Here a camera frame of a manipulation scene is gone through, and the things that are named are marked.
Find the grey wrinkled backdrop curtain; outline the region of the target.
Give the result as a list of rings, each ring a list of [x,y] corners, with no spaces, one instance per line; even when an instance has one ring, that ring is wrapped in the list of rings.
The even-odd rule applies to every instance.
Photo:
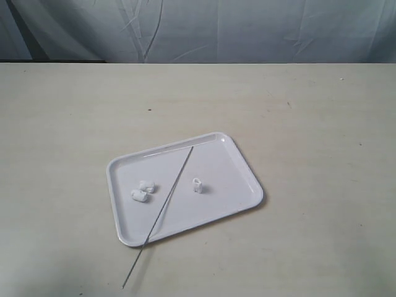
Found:
[[[395,62],[394,1],[2,1],[1,59]]]

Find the white marshmallow piece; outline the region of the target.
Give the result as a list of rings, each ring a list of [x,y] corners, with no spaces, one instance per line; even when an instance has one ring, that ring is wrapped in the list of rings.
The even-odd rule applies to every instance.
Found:
[[[132,199],[135,200],[135,201],[144,203],[144,202],[147,201],[149,195],[148,195],[147,192],[142,191],[142,190],[140,190],[140,189],[133,189],[133,190],[131,191],[131,197],[132,197]]]
[[[155,183],[150,180],[142,180],[139,182],[139,189],[152,194],[155,192]]]
[[[201,194],[203,192],[203,183],[199,178],[194,178],[192,180],[193,190],[196,193]]]

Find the white rectangular plastic tray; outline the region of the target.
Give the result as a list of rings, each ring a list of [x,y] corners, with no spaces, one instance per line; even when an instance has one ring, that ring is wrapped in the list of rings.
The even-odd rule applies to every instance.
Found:
[[[149,242],[193,229],[259,205],[264,191],[233,139],[212,132],[110,161],[106,169],[116,231],[130,247],[143,244],[189,149],[189,161]],[[203,183],[201,194],[192,180]],[[139,182],[155,183],[146,202],[132,199]]]

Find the thin metal skewer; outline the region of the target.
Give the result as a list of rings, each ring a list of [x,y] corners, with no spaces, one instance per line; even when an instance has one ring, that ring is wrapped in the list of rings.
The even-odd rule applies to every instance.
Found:
[[[151,235],[152,235],[152,233],[153,233],[153,231],[154,231],[154,229],[155,229],[160,217],[162,216],[162,213],[165,211],[165,207],[168,205],[168,203],[169,203],[169,201],[171,199],[171,196],[174,193],[174,190],[176,189],[176,186],[177,186],[177,184],[179,182],[179,179],[180,179],[180,177],[181,177],[181,175],[182,175],[182,173],[183,173],[183,171],[184,171],[184,169],[185,169],[185,167],[186,167],[186,165],[187,165],[187,163],[189,161],[189,158],[190,158],[191,153],[192,153],[193,150],[194,150],[194,146],[192,146],[189,149],[189,151],[187,153],[187,156],[186,156],[186,158],[185,158],[185,160],[184,160],[184,162],[182,164],[182,167],[180,168],[178,174],[176,175],[176,178],[175,178],[175,180],[173,182],[173,185],[171,186],[171,189],[168,192],[168,194],[167,194],[167,196],[166,196],[166,198],[164,200],[164,203],[162,204],[162,206],[161,206],[161,208],[160,208],[160,210],[158,212],[158,215],[157,215],[156,219],[154,220],[153,225],[152,225],[151,229],[149,230],[148,235],[145,238],[145,241],[141,245],[141,247],[139,249],[139,252],[137,253],[136,258],[134,259],[134,261],[133,261],[133,263],[131,265],[131,268],[130,268],[130,270],[128,271],[128,273],[126,275],[126,278],[125,278],[123,284],[121,285],[121,289],[122,290],[125,289],[128,281],[129,281],[129,279],[131,277],[131,274],[132,274],[133,270],[135,269],[139,258],[141,257],[141,254],[142,254],[143,250],[145,249],[146,245],[149,243],[150,237],[151,237]]]

